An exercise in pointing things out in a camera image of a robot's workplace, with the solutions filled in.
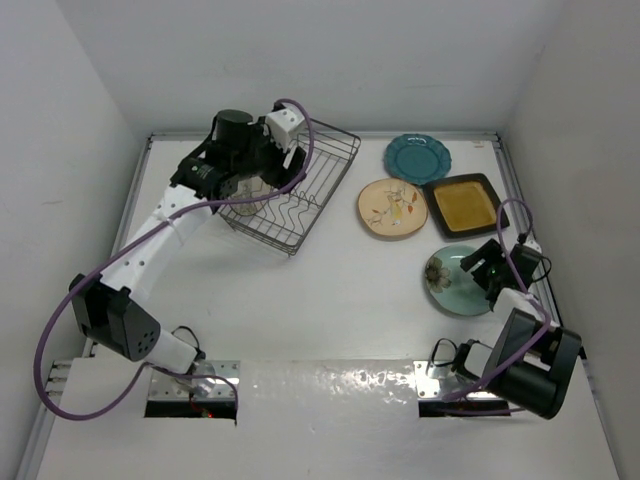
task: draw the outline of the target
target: white table surface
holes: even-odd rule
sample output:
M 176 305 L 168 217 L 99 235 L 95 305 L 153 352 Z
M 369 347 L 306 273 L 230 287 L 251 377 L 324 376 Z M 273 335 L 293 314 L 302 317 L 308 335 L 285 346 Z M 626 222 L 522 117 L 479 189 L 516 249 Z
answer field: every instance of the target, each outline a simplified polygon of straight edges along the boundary
M 433 219 L 402 241 L 381 241 L 358 221 L 358 193 L 385 177 L 388 142 L 363 141 L 295 257 L 212 218 L 156 284 L 145 307 L 165 328 L 189 325 L 209 358 L 242 361 L 237 427 L 143 418 L 145 375 L 105 417 L 56 420 L 38 478 L 617 478 L 580 362 L 552 421 L 418 418 L 411 359 L 440 337 L 494 342 L 504 319 L 455 317 L 429 298 L 424 264 L 446 245 Z M 450 175 L 482 172 L 506 196 L 490 142 L 444 143 Z M 196 142 L 152 145 L 130 233 Z M 507 240 L 515 235 L 512 226 Z M 102 349 L 77 359 L 62 405 L 103 405 L 133 369 Z

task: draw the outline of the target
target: dish rack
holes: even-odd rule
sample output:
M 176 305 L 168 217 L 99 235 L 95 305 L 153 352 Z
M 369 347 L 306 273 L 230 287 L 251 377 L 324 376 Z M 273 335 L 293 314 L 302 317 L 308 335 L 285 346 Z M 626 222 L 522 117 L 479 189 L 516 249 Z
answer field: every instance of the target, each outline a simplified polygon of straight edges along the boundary
M 247 204 L 226 205 L 218 214 L 233 228 L 295 255 L 331 196 L 351 167 L 360 148 L 360 137 L 312 119 L 315 134 L 313 158 L 306 178 L 288 195 Z M 309 136 L 298 135 L 296 142 L 308 150 Z M 232 198 L 264 195 L 271 188 L 260 178 L 245 180 Z

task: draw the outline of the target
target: teal plate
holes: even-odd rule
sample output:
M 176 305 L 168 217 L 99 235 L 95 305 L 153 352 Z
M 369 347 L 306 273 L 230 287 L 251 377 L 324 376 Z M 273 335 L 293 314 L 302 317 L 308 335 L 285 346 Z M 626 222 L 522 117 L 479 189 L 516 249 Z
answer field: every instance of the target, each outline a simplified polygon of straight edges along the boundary
M 473 281 L 470 273 L 460 268 L 460 260 L 475 252 L 468 245 L 451 245 L 438 250 L 424 269 L 429 293 L 449 312 L 475 316 L 490 310 L 485 291 Z
M 409 133 L 394 138 L 387 145 L 384 165 L 391 176 L 424 185 L 449 173 L 451 154 L 435 138 Z

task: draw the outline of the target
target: metal frame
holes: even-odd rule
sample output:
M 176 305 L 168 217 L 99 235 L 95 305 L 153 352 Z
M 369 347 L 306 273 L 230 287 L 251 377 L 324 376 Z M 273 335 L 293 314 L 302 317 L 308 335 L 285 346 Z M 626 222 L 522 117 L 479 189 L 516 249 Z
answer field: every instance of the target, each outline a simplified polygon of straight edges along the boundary
M 149 154 L 151 152 L 151 148 L 153 147 L 154 142 L 162 142 L 162 141 L 189 141 L 189 140 L 202 140 L 207 135 L 208 132 L 194 132 L 194 133 L 154 133 L 149 136 L 145 142 L 145 145 L 142 149 L 140 157 L 138 159 L 138 164 L 136 166 L 136 170 L 133 176 L 133 180 L 131 183 L 131 188 L 129 190 L 129 194 L 127 197 L 127 202 L 124 207 L 124 211 L 122 214 L 122 219 L 120 221 L 120 225 L 118 227 L 118 232 L 116 235 L 116 240 L 114 242 L 114 248 L 112 253 L 115 253 L 119 250 L 124 242 L 126 241 L 127 234 L 129 232 L 129 227 L 131 224 L 131 219 L 133 216 L 133 208 L 135 206 L 135 202 L 138 196 L 138 192 L 140 190 L 140 184 L 144 177 Z M 358 132 L 357 135 L 362 139 L 374 139 L 380 137 L 392 137 L 398 135 L 400 132 L 394 131 L 371 131 L 371 132 Z M 522 193 L 520 190 L 520 186 L 517 181 L 517 177 L 515 174 L 515 170 L 513 169 L 513 165 L 509 158 L 508 152 L 506 150 L 506 146 L 502 139 L 495 132 L 416 132 L 423 133 L 425 135 L 430 135 L 434 138 L 440 140 L 466 140 L 466 141 L 490 141 L 493 144 L 493 149 L 496 155 L 496 160 L 500 167 L 500 172 L 502 174 L 502 179 L 507 190 L 509 196 L 522 199 Z M 522 212 L 519 212 L 518 209 L 514 209 L 514 221 L 518 230 L 522 231 L 523 226 L 525 225 L 525 217 Z M 548 309 L 551 313 L 554 321 L 560 323 L 560 317 L 558 311 L 555 306 L 555 302 L 553 299 L 553 292 L 551 291 L 551 287 L 549 282 L 545 279 L 542 282 L 539 282 L 535 286 L 535 293 L 540 298 L 540 301 L 544 308 Z M 83 351 L 83 357 L 91 357 L 94 354 L 95 344 L 87 340 L 85 344 L 85 348 Z M 59 388 L 64 388 L 64 382 L 59 383 Z M 46 448 L 47 441 L 49 439 L 49 435 L 51 433 L 51 429 L 53 427 L 54 415 L 49 412 L 43 405 L 40 405 L 38 410 L 36 419 L 34 421 L 34 425 L 31 429 L 31 435 L 29 437 L 29 441 L 27 444 L 27 448 L 24 452 L 22 462 L 20 464 L 20 468 L 18 470 L 18 475 L 16 476 L 19 480 L 35 480 L 38 470 L 40 468 L 40 464 L 42 462 L 42 457 L 44 455 L 44 451 Z

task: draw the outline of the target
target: black square plate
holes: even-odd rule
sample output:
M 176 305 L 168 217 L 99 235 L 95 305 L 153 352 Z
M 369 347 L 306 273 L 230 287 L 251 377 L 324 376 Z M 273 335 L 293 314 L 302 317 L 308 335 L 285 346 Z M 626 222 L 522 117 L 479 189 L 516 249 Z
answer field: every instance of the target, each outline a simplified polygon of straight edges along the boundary
M 429 182 L 422 187 L 424 191 L 424 196 L 427 199 L 427 205 L 431 214 L 436 219 L 436 223 L 440 228 L 440 231 L 443 233 L 445 237 L 448 238 L 467 238 L 473 237 L 475 235 L 481 235 L 484 233 L 491 233 L 496 231 L 496 224 L 491 225 L 483 225 L 480 227 L 469 228 L 466 230 L 451 230 L 447 220 L 438 205 L 438 201 L 436 199 L 435 191 L 438 187 L 442 187 L 444 185 L 455 185 L 458 183 L 467 183 L 467 182 L 477 182 L 480 184 L 484 192 L 489 197 L 491 204 L 493 205 L 494 211 L 498 210 L 498 206 L 500 205 L 500 199 L 496 194 L 496 191 L 491 186 L 489 179 L 483 175 L 482 173 L 471 173 L 468 175 L 456 175 L 454 177 L 445 177 L 439 180 L 435 180 L 433 182 Z M 509 218 L 507 217 L 506 212 L 502 211 L 502 219 L 501 219 L 502 228 L 506 228 L 510 225 Z

